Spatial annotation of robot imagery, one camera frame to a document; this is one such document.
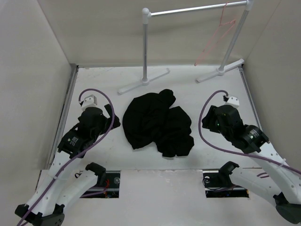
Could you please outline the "black trousers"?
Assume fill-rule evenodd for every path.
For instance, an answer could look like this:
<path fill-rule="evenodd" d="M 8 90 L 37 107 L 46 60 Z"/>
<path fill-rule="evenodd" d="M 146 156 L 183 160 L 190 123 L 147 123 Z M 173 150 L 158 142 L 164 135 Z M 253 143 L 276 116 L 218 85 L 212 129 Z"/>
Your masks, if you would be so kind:
<path fill-rule="evenodd" d="M 170 89 L 135 97 L 127 107 L 122 126 L 131 147 L 155 143 L 165 158 L 188 156 L 194 146 L 191 118 L 180 107 Z"/>

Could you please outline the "pink wire hanger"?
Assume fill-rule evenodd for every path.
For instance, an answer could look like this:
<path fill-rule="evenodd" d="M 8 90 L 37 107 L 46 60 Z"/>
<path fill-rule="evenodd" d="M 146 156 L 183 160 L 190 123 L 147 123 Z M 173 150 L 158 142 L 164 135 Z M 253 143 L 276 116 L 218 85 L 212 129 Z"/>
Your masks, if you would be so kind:
<path fill-rule="evenodd" d="M 224 11 L 229 3 L 229 1 L 226 2 L 225 6 L 222 8 L 222 14 L 220 17 L 219 25 L 215 30 L 214 34 L 209 39 L 209 41 L 206 43 L 198 58 L 195 60 L 194 66 L 199 65 L 218 46 L 222 39 L 224 39 L 224 37 L 227 36 L 228 33 L 232 30 L 232 28 L 235 26 L 236 19 L 232 19 L 231 21 L 226 22 L 223 21 Z"/>

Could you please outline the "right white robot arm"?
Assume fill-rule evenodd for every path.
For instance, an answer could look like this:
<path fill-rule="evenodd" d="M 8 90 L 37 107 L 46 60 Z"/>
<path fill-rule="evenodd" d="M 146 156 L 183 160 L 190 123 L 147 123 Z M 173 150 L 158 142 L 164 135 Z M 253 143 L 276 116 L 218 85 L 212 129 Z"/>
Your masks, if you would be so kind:
<path fill-rule="evenodd" d="M 240 150 L 238 155 L 254 160 L 269 176 L 264 180 L 229 161 L 219 169 L 221 185 L 241 186 L 269 202 L 286 221 L 301 222 L 301 173 L 286 163 L 258 127 L 244 124 L 231 105 L 210 106 L 198 123 L 199 129 L 221 134 Z"/>

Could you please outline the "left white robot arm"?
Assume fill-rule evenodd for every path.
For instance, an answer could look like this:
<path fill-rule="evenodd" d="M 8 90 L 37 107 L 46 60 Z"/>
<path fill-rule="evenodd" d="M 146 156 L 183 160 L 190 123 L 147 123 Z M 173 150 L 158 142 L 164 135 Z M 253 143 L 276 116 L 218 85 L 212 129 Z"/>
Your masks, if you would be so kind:
<path fill-rule="evenodd" d="M 62 138 L 53 163 L 40 187 L 25 204 L 20 204 L 15 214 L 20 217 L 18 225 L 60 226 L 66 210 L 88 189 L 107 185 L 106 169 L 94 162 L 89 163 L 69 187 L 65 184 L 85 154 L 112 130 L 120 126 L 112 105 L 105 105 L 109 117 L 97 107 L 86 108 Z"/>

